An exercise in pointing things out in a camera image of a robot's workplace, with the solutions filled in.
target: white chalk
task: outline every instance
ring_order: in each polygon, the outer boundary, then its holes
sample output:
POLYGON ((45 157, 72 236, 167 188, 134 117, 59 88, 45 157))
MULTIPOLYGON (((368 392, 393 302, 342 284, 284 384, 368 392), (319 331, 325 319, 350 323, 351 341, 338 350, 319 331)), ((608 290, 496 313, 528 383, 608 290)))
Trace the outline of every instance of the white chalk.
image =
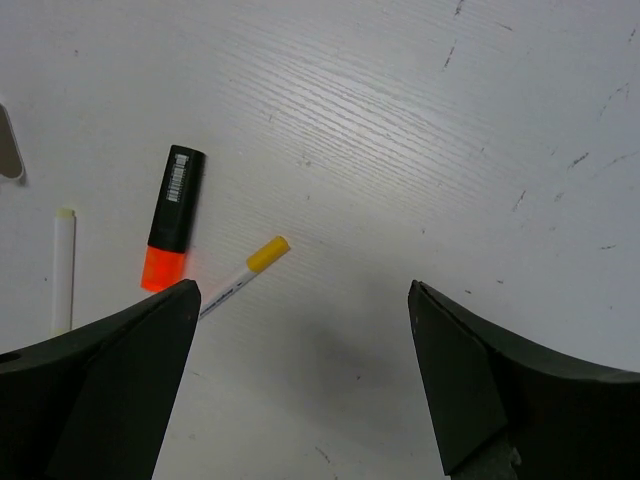
POLYGON ((68 208, 59 208, 56 212, 53 234, 52 337, 71 330, 75 236, 76 217, 74 211, 68 208))

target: marker pen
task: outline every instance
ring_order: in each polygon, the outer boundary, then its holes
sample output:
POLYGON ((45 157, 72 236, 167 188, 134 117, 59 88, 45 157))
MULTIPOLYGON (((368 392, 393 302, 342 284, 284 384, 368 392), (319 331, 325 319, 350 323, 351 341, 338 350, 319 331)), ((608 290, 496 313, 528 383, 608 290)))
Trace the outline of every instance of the marker pen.
POLYGON ((140 286, 159 292, 182 279, 205 155, 172 145, 147 242, 140 286))

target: scratch mark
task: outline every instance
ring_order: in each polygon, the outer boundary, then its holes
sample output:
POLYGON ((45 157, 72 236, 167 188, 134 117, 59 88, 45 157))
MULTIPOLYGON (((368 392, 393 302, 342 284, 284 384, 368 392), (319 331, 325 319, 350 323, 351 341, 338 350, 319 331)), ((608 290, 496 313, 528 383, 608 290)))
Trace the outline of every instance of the scratch mark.
POLYGON ((453 41, 453 47, 451 47, 451 51, 449 52, 449 56, 447 57, 447 61, 444 62, 444 66, 442 67, 442 71, 444 72, 446 70, 446 68, 449 66, 449 62, 451 61, 451 57, 453 55, 453 51, 456 49, 456 43, 458 43, 458 40, 454 40, 453 41))
POLYGON ((636 156, 637 154, 639 154, 639 153, 640 153, 640 150, 636 150, 636 151, 635 151, 635 152, 633 152, 633 153, 627 153, 626 155, 622 155, 622 156, 620 156, 620 157, 618 157, 618 158, 614 158, 614 159, 613 159, 613 160, 611 160, 607 165, 605 165, 605 166, 603 167, 603 169, 604 169, 604 168, 609 168, 610 166, 615 165, 616 163, 621 162, 622 160, 626 160, 626 159, 627 159, 627 158, 629 158, 629 157, 635 157, 635 156, 636 156))
POLYGON ((589 152, 585 153, 581 157, 576 158, 573 162, 571 162, 571 165, 567 167, 567 170, 571 170, 573 167, 575 167, 577 164, 579 164, 582 160, 584 160, 588 156, 589 156, 589 152))
POLYGON ((331 463, 331 459, 329 458, 329 455, 327 455, 326 453, 324 453, 322 450, 320 450, 318 447, 316 447, 316 450, 318 451, 318 453, 320 455, 322 455, 322 458, 324 458, 327 463, 331 463))
POLYGON ((453 14, 454 17, 457 17, 458 15, 460 15, 460 12, 462 11, 462 4, 464 3, 464 0, 460 0, 458 2, 458 6, 456 7, 456 13, 453 14))
POLYGON ((496 25, 504 28, 505 30, 509 30, 510 32, 513 32, 513 28, 511 28, 509 25, 505 25, 504 23, 500 23, 500 22, 496 22, 496 25))
POLYGON ((600 169, 600 171, 596 172, 591 178, 597 178, 602 173, 602 171, 605 170, 606 168, 609 168, 609 167, 615 165, 618 162, 622 162, 623 160, 626 160, 627 158, 635 157, 639 153, 640 153, 640 150, 636 150, 635 152, 627 153, 626 155, 621 155, 619 157, 614 158, 609 163, 607 163, 604 167, 602 167, 600 169))
POLYGON ((625 83, 623 86, 621 86, 620 88, 616 89, 615 92, 613 92, 611 95, 609 95, 609 98, 607 98, 607 102, 602 106, 602 108, 598 112, 598 118, 596 119, 596 121, 600 121, 600 119, 602 118, 602 115, 604 114, 604 111, 609 106, 609 103, 611 103, 611 100, 613 99, 613 97, 615 97, 616 95, 618 95, 619 93, 622 93, 622 92, 625 92, 625 94, 624 94, 625 100, 629 100, 629 82, 625 83))
POLYGON ((526 190, 522 191, 522 195, 520 195, 520 198, 518 199, 518 201, 516 202, 516 204, 513 206, 513 208, 511 209, 512 212, 516 212, 518 210, 518 207, 520 206, 520 204, 522 203, 522 200, 524 199, 524 194, 527 193, 526 190))

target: gray object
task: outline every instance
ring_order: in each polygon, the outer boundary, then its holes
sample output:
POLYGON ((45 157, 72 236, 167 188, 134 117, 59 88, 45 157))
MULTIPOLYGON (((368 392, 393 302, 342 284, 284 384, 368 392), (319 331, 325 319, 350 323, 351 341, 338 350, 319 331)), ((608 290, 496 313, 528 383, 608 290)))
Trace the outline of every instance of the gray object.
POLYGON ((0 181, 19 180, 24 174, 24 165, 18 150, 9 113, 0 105, 0 181))

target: orange highlighter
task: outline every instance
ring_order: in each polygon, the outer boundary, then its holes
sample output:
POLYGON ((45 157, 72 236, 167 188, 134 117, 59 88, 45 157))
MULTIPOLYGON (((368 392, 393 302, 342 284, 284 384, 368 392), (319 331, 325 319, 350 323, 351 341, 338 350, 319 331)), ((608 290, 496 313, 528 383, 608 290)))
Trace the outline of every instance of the orange highlighter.
POLYGON ((205 155, 172 145, 147 242, 140 286, 159 292, 182 280, 205 155))

